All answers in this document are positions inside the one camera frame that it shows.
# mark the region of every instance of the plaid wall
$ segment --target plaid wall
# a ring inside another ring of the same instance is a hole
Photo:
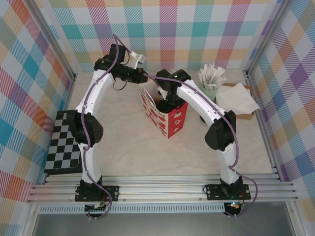
[[[60,35],[58,34],[58,32],[57,32],[57,30],[56,30],[54,24],[52,23],[51,19],[49,18],[48,13],[47,13],[46,9],[44,8],[44,6],[43,6],[41,0],[34,0],[34,1],[36,2],[37,6],[39,7],[39,9],[40,9],[40,11],[41,11],[43,17],[44,17],[45,20],[46,20],[46,23],[48,24],[48,26],[49,26],[51,32],[53,33],[55,39],[56,39],[57,42],[58,42],[58,44],[59,44],[61,50],[63,51],[65,57],[67,58],[67,60],[68,60],[68,62],[69,62],[69,64],[70,64],[72,70],[73,70],[74,72],[78,72],[78,68],[76,68],[76,66],[74,65],[74,63],[73,63],[73,61],[72,61],[72,58],[71,58],[70,55],[69,55],[69,52],[67,51],[67,49],[66,49],[66,47],[65,47],[65,45],[64,45],[64,43],[63,43],[63,41],[61,40]]]
[[[257,40],[257,42],[255,44],[255,47],[254,47],[254,49],[253,49],[253,51],[251,53],[251,56],[250,56],[246,66],[245,66],[245,70],[248,70],[248,68],[249,68],[249,66],[250,66],[250,64],[252,62],[252,59],[255,57],[258,48],[261,46],[261,44],[262,44],[262,42],[263,42],[263,40],[265,38],[265,35],[266,35],[269,27],[271,26],[271,23],[272,23],[274,17],[276,16],[276,14],[277,14],[277,12],[279,10],[279,7],[280,7],[282,1],[283,0],[277,0],[277,3],[275,4],[274,8],[272,9],[272,12],[271,12],[271,14],[270,14],[270,16],[269,16],[269,18],[267,20],[267,23],[266,23],[264,29],[262,30],[262,32],[261,32],[261,34],[260,34],[260,36],[259,36],[259,38],[258,38],[258,40]]]
[[[21,229],[70,81],[22,0],[1,0],[0,236]]]
[[[37,2],[43,9],[41,0]],[[107,53],[112,33],[147,56],[143,67],[148,70],[199,69],[209,62],[240,68],[254,36],[261,33],[257,27],[269,2],[49,0],[83,71],[92,71],[94,62]]]
[[[252,80],[304,226],[315,231],[315,1],[295,0]]]

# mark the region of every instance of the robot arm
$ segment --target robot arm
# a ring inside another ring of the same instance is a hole
[[[178,70],[173,74],[170,74],[166,70],[162,70],[157,73],[157,76],[176,79],[185,83],[179,84],[173,81],[157,80],[159,92],[170,104],[178,106],[182,104],[182,100],[184,100],[201,115],[209,127],[209,131],[205,136],[205,141],[210,148],[217,150],[218,152],[221,180],[228,185],[235,183],[239,179],[239,176],[234,171],[229,169],[229,166],[233,165],[235,162],[234,138],[231,134],[230,128],[227,127],[226,122],[222,120],[218,112],[225,114],[225,117],[232,124],[234,130],[236,126],[235,114],[232,111],[226,113],[225,110],[217,106],[213,101],[206,97],[207,101],[216,108],[215,111],[204,100],[204,98],[189,88],[192,87],[195,90],[200,91],[191,77],[183,70]]]
[[[86,167],[83,166],[80,191],[84,196],[86,196],[83,198],[83,201],[86,202],[99,199],[103,194],[94,183],[97,182],[98,185],[102,186],[99,166],[93,155],[94,149],[103,135],[103,127],[96,119],[97,111],[100,103],[102,102],[102,98],[104,97],[107,89],[114,83],[116,77],[121,78],[123,81],[137,84],[147,81],[147,74],[145,74],[145,71],[143,71],[142,68],[136,68],[134,65],[134,63],[139,63],[144,59],[142,55],[135,56],[135,60],[132,60],[130,63],[131,67],[120,64],[125,57],[126,48],[124,46],[119,46],[119,59],[112,67],[110,73],[106,74],[102,79],[99,79],[106,70],[112,66],[113,58],[116,55],[115,47],[116,45],[113,44],[111,46],[110,54],[99,59],[95,63],[95,72],[87,93],[81,103],[77,106],[76,110],[69,111],[67,113],[69,129],[79,145],[81,154],[85,152]],[[198,92],[191,90],[191,88],[194,88],[199,91],[196,84],[184,70],[178,70],[173,74],[168,73],[166,70],[162,70],[157,73],[157,76],[163,76],[185,82],[185,84],[180,84],[174,81],[157,80],[159,91],[169,104],[178,107],[186,101],[203,117],[209,127],[209,130],[205,135],[205,141],[210,148],[218,151],[220,158],[221,192],[224,193],[226,198],[238,195],[240,187],[243,186],[242,178],[229,168],[229,166],[235,162],[234,137],[227,123],[217,112],[224,114],[224,117],[229,121],[229,123],[231,123],[234,130],[236,125],[235,114],[232,111],[225,112],[208,98],[206,102]],[[87,151],[85,150],[88,146],[87,137],[81,123],[83,107],[85,108],[83,114],[84,124],[87,128],[88,137],[90,139],[90,148]]]
[[[191,87],[198,89],[197,85],[194,83],[193,80],[187,80],[185,81],[186,84],[190,85]],[[222,118],[220,115],[213,110],[212,107],[209,106],[208,103],[205,102],[203,98],[201,98],[197,93],[191,91],[190,88],[186,87],[185,85],[182,85],[177,88],[176,94],[184,99],[186,102],[188,102],[204,119],[208,127],[211,129],[212,125],[215,124],[215,121],[219,121]],[[218,107],[213,101],[211,101],[209,98],[207,98],[208,101],[210,101],[213,106],[216,107],[216,109],[221,113],[224,114],[225,111]],[[210,134],[206,135],[206,142],[208,145],[211,145],[210,147],[212,149],[218,148],[218,144],[214,144],[214,135],[211,131]],[[219,161],[220,161],[220,170],[221,170],[221,179],[227,183],[227,184],[232,184],[235,183],[239,176],[229,169],[230,165],[233,165],[235,162],[235,155],[234,155],[234,141],[230,141],[227,146],[224,147],[221,146],[222,148],[217,150],[218,156],[219,156]]]

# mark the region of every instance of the cable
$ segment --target cable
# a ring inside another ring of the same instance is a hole
[[[95,184],[98,188],[100,188],[101,190],[103,190],[109,197],[109,207],[107,208],[106,212],[104,212],[101,216],[99,217],[94,217],[92,218],[90,216],[90,212],[91,210],[88,211],[88,217],[90,219],[94,219],[94,220],[97,220],[97,219],[101,219],[103,218],[108,212],[109,210],[111,209],[112,207],[112,202],[113,202],[113,199],[112,199],[112,196],[110,195],[110,193],[105,189],[103,188],[101,185],[99,185],[97,182],[95,182],[93,180],[93,178],[91,177],[91,175],[89,174],[89,170],[87,168],[87,163],[86,163],[86,152],[90,149],[91,147],[91,140],[90,140],[90,137],[89,137],[89,133],[88,133],[88,130],[86,128],[86,125],[84,123],[84,111],[85,111],[85,108],[86,108],[86,105],[88,103],[88,99],[89,99],[89,96],[94,88],[94,86],[102,79],[104,78],[109,72],[110,70],[114,67],[114,65],[117,63],[117,60],[118,60],[118,54],[119,54],[119,47],[118,47],[118,41],[119,38],[113,34],[113,37],[114,37],[114,40],[115,40],[115,43],[116,43],[116,56],[115,56],[115,59],[113,61],[113,64],[106,70],[106,72],[104,74],[102,74],[97,80],[96,80],[96,83],[93,83],[92,86],[90,87],[89,91],[87,92],[87,95],[85,97],[85,100],[84,100],[84,103],[83,103],[83,106],[82,106],[82,112],[81,112],[81,123],[82,123],[82,127],[83,127],[83,130],[84,130],[84,133],[87,137],[87,141],[88,141],[88,146],[87,147],[83,147],[83,165],[84,165],[84,169],[86,171],[86,174],[88,176],[88,178],[92,181],[93,184]]]
[[[130,60],[130,53],[129,53],[129,49],[128,48],[126,48],[127,49],[127,53],[128,53],[128,61],[126,62],[126,63],[124,63],[124,64],[121,64],[121,65],[127,65],[128,64],[128,62],[129,62],[129,60]]]
[[[250,180],[251,182],[254,183],[255,185],[255,196],[254,196],[254,199],[252,201],[252,203],[250,204],[250,206],[245,210],[243,211],[242,213],[239,214],[242,215],[244,214],[246,211],[248,211],[248,209],[250,207],[253,206],[253,204],[255,203],[256,201],[256,198],[257,198],[257,195],[258,195],[258,186],[257,186],[257,183],[255,182],[255,180],[253,180],[252,178],[249,178],[249,177],[246,177],[244,175],[242,175],[241,173],[237,172],[234,167],[236,166],[236,164],[238,163],[238,160],[239,160],[239,154],[240,154],[240,151],[239,151],[239,145],[238,145],[238,140],[237,140],[237,137],[236,137],[236,134],[235,134],[235,131],[233,129],[233,126],[231,125],[231,123],[226,119],[226,117],[221,114],[221,112],[219,112],[216,107],[208,101],[208,99],[204,96],[204,94],[202,92],[199,92],[197,89],[193,88],[192,86],[186,84],[185,82],[182,82],[180,80],[176,80],[176,79],[172,79],[172,78],[164,78],[164,77],[159,77],[159,76],[153,76],[153,75],[148,75],[146,73],[143,74],[144,76],[147,76],[149,78],[151,78],[153,81],[155,81],[155,79],[158,79],[158,80],[167,80],[167,81],[173,81],[173,82],[176,82],[176,83],[180,83],[182,85],[185,85],[187,88],[191,89],[193,92],[195,92],[196,94],[198,94],[203,100],[205,100],[205,102],[213,109],[215,110],[220,116],[221,118],[226,122],[226,124],[228,125],[228,127],[230,128],[232,134],[233,134],[233,137],[234,137],[234,140],[235,140],[235,146],[236,146],[236,158],[235,158],[235,162],[233,163],[233,165],[230,165],[229,166],[229,169],[232,170],[233,172],[235,172],[237,175],[245,178],[245,179],[248,179]]]
[[[206,188],[206,187],[207,187],[207,185],[203,186],[203,189],[202,189],[202,191],[203,191],[205,194],[207,194],[206,191],[205,191],[205,188]]]
[[[79,184],[77,184],[76,186],[74,186],[74,192],[77,193],[77,187],[80,186]]]
[[[123,89],[126,87],[126,85],[127,85],[127,80],[125,81],[125,85],[124,85],[122,88],[120,88],[120,89],[114,88],[115,83],[116,83],[116,80],[115,80],[114,83],[113,83],[113,89],[116,90],[116,91],[121,91],[121,90],[123,90]]]

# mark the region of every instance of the black mounting plate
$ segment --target black mounting plate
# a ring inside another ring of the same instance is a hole
[[[103,200],[105,200],[105,202],[109,201],[109,196],[103,192],[102,195],[100,195],[99,198],[97,199],[87,199],[86,197],[84,198],[83,194],[80,194],[80,186],[78,186],[76,188],[76,195],[74,200],[76,202],[103,202]],[[111,186],[103,186],[103,188],[105,188],[109,194],[112,196],[112,200],[113,202],[117,202],[118,201],[118,196],[119,196],[119,186],[115,186],[115,185],[111,185]]]
[[[250,189],[248,184],[242,184],[239,194],[235,195],[233,198],[227,198],[222,192],[221,184],[208,184],[204,186],[204,193],[207,195],[207,200],[249,200],[251,199]]]

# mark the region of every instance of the checkered board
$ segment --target checkered board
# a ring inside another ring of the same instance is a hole
[[[82,172],[80,149],[69,131],[66,114],[62,111],[56,116],[44,171],[51,175]]]

